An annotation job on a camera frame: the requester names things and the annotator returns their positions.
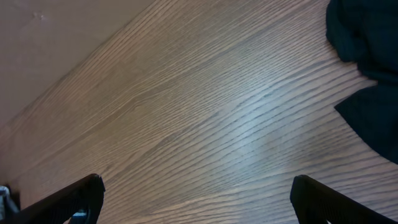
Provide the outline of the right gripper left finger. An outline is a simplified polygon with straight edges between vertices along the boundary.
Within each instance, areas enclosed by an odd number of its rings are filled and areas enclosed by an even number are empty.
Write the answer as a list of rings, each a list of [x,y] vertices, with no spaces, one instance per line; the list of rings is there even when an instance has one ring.
[[[19,212],[11,212],[1,223],[96,224],[104,193],[102,178],[98,174],[90,174]]]

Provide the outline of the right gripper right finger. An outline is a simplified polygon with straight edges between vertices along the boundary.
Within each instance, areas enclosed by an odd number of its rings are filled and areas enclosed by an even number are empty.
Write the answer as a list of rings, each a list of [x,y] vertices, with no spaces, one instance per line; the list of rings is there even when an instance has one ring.
[[[294,177],[290,202],[300,224],[397,224],[307,175]]]

